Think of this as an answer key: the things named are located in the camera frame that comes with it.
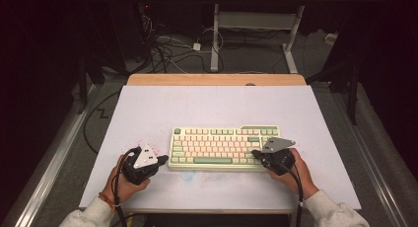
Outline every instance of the hand-mounted device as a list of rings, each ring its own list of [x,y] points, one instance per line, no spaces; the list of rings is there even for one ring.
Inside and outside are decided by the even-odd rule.
[[[134,148],[132,156],[126,157],[122,173],[126,180],[134,185],[140,185],[146,179],[157,174],[159,167],[166,164],[169,156],[156,157],[153,149],[147,144],[144,149]]]
[[[265,168],[281,176],[295,165],[295,157],[288,149],[292,145],[295,145],[295,141],[270,137],[261,151],[253,150],[251,153]]]

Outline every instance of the forearm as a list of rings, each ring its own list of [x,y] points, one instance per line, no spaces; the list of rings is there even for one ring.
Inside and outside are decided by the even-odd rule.
[[[345,203],[335,203],[323,190],[305,200],[315,226],[369,226],[368,222]]]
[[[108,204],[95,197],[84,211],[75,210],[68,214],[60,226],[108,227],[112,218],[113,212]]]

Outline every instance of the green and white keyboard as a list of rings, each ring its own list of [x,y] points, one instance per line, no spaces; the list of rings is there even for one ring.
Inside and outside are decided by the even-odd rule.
[[[270,137],[280,137],[278,126],[176,127],[168,165],[171,170],[265,170],[251,151],[261,150]]]

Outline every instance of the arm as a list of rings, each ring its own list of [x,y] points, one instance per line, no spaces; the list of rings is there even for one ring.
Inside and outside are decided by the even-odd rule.
[[[99,227],[99,226],[109,226],[110,221],[113,218],[113,177],[117,173],[117,167],[121,162],[121,157],[119,158],[117,165],[111,170],[110,175],[107,178],[107,183],[102,190],[101,197],[95,197],[89,206],[84,210],[75,210],[67,215],[64,221],[61,223],[61,227]],[[120,202],[127,200],[135,192],[143,190],[150,183],[150,180],[147,179],[142,182],[139,186],[129,183],[123,174],[119,176],[119,185],[118,185],[118,196]]]
[[[319,190],[299,152],[294,148],[290,150],[296,161],[292,172],[299,173],[299,179],[304,190],[305,207],[313,216],[316,226],[369,226],[367,221],[347,204],[337,204],[323,190]],[[282,182],[292,192],[298,193],[298,186],[290,174],[278,176],[270,170],[267,170],[267,172],[271,179]]]

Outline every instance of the desk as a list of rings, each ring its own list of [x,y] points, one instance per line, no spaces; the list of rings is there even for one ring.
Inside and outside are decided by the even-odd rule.
[[[183,76],[131,77],[120,94],[80,207],[98,194],[119,155],[129,148],[150,144],[157,155],[167,155],[174,126],[277,124],[283,137],[297,142],[317,185],[335,201],[361,208],[310,86],[150,86],[153,78],[160,82]],[[220,76],[223,85],[228,77],[230,85],[239,85],[237,80],[259,83],[266,77],[186,75],[192,84],[206,76],[213,77],[208,80]],[[269,83],[280,85],[277,78],[282,76],[271,75]],[[123,203],[125,210],[144,213],[293,213],[296,206],[297,197],[266,172],[174,172],[167,166],[151,178],[146,190]]]
[[[270,13],[243,13],[243,12],[221,12],[219,4],[215,4],[213,23],[213,44],[210,70],[218,71],[219,28],[245,28],[245,29],[267,29],[267,30],[290,30],[287,43],[282,44],[282,49],[290,73],[298,73],[295,61],[292,56],[292,46],[298,32],[305,6],[299,6],[295,14],[270,14]]]

